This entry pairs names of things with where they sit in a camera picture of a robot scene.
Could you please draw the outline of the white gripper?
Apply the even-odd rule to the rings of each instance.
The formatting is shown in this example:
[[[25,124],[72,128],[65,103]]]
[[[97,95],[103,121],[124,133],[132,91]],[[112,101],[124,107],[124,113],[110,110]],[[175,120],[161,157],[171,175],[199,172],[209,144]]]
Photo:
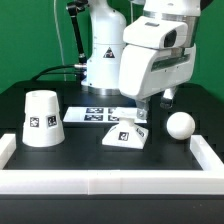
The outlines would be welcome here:
[[[165,90],[160,106],[170,109],[177,91],[174,86],[191,78],[196,46],[185,48],[178,56],[173,55],[174,51],[175,48],[154,50],[134,45],[125,47],[120,64],[119,90],[122,95],[139,100],[136,102],[139,119],[148,117],[149,102],[146,98]]]

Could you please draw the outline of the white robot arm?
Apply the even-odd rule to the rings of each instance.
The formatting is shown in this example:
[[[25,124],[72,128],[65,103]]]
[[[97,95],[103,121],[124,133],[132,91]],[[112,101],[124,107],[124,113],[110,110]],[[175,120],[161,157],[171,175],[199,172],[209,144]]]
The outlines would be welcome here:
[[[131,24],[107,0],[89,0],[92,55],[83,87],[96,94],[133,99],[145,119],[152,95],[168,109],[193,73],[201,0],[129,0],[143,7]]]

